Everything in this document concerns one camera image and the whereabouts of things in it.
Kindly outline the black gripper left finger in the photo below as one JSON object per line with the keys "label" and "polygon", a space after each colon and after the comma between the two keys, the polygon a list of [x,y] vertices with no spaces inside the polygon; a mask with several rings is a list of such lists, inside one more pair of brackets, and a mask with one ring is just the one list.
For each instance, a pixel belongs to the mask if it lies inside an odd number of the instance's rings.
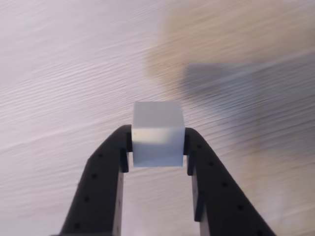
{"label": "black gripper left finger", "polygon": [[131,126],[116,129],[88,158],[61,236],[121,235],[124,174],[132,152]]}

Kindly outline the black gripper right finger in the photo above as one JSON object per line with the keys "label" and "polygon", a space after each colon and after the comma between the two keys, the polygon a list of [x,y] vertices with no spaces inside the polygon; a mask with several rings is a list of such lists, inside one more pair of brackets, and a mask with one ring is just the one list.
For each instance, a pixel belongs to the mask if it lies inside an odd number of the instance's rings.
{"label": "black gripper right finger", "polygon": [[193,214],[202,236],[273,236],[205,139],[185,129],[184,155],[192,179]]}

